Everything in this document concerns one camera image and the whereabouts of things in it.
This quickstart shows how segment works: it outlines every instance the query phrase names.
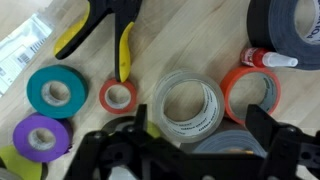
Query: wooden surface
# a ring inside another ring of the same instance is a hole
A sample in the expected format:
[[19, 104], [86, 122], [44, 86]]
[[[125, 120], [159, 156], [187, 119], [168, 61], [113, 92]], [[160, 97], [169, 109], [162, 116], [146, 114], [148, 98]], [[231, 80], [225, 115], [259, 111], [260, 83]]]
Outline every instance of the wooden surface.
[[[45, 7], [45, 1], [44, 4], [39, 2], [1, 0], [0, 37], [8, 35], [36, 9]], [[100, 129], [106, 122], [118, 116], [106, 112], [98, 100], [102, 84], [114, 76], [114, 16], [105, 18], [71, 56], [58, 61], [53, 56], [54, 43], [71, 24], [81, 18], [86, 1], [54, 0], [54, 4], [55, 7], [50, 6], [47, 12], [59, 12], [59, 15], [51, 14], [52, 19], [57, 16], [55, 31], [0, 99], [0, 146], [12, 144], [12, 132], [16, 124], [35, 111], [26, 97], [25, 90], [29, 77], [35, 71], [54, 64], [64, 64], [79, 70], [85, 76], [90, 92], [83, 108], [70, 118], [75, 130], [74, 146], [71, 153], [49, 163], [48, 179], [61, 179], [83, 135]], [[249, 0], [143, 1], [139, 18], [129, 37], [132, 54], [130, 80], [138, 90], [138, 103], [148, 104], [149, 119], [152, 119], [154, 88], [164, 74], [185, 67], [220, 83], [228, 71], [240, 65], [239, 54], [248, 46], [248, 4]], [[272, 116], [314, 135], [320, 129], [320, 72], [285, 68], [273, 71], [281, 82], [282, 96]], [[243, 90], [249, 91], [253, 86], [244, 87]], [[186, 99], [182, 92], [194, 96]], [[169, 103], [167, 108], [167, 111], [171, 111], [167, 112], [169, 116], [178, 114], [180, 117], [184, 114], [181, 113], [181, 107], [197, 109], [201, 105], [201, 93], [198, 93], [197, 88], [181, 88], [171, 97], [172, 103]]]

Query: yellow handle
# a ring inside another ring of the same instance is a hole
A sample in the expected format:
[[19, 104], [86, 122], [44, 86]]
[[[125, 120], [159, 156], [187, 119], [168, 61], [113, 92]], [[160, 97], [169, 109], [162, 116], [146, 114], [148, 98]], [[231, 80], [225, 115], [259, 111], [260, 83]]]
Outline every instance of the yellow handle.
[[131, 62], [130, 62], [130, 50], [128, 45], [129, 33], [134, 25], [134, 22], [130, 22], [126, 29], [123, 31], [120, 39], [119, 47], [119, 75], [121, 82], [125, 82], [130, 74]]
[[76, 24], [72, 25], [57, 41], [54, 47], [54, 55], [56, 56], [67, 44], [74, 38], [75, 35], [83, 28], [90, 14], [90, 4], [88, 3], [87, 11], [84, 17]]

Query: yellow tape roll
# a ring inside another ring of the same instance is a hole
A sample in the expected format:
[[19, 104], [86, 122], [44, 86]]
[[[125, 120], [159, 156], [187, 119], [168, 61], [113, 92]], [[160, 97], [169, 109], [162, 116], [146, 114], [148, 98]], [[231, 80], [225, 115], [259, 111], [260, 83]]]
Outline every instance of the yellow tape roll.
[[17, 174], [24, 180], [40, 180], [42, 164], [22, 157], [13, 145], [0, 149], [0, 157], [6, 169]]

